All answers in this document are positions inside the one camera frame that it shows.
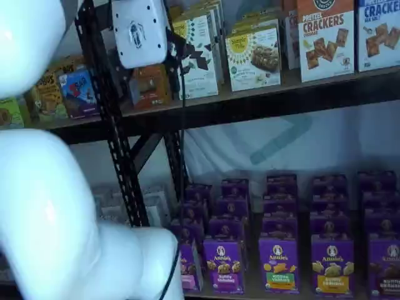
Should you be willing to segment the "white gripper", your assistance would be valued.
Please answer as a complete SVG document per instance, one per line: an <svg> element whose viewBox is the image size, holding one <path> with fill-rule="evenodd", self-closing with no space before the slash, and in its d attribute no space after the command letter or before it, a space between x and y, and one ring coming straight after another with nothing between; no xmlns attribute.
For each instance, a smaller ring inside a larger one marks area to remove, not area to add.
<svg viewBox="0 0 400 300"><path fill-rule="evenodd" d="M124 68L124 83L133 105L139 102L134 68L164 62L171 91L180 91L178 69L182 66L186 40L168 29L162 0L123 0L111 3L114 37Z"/></svg>

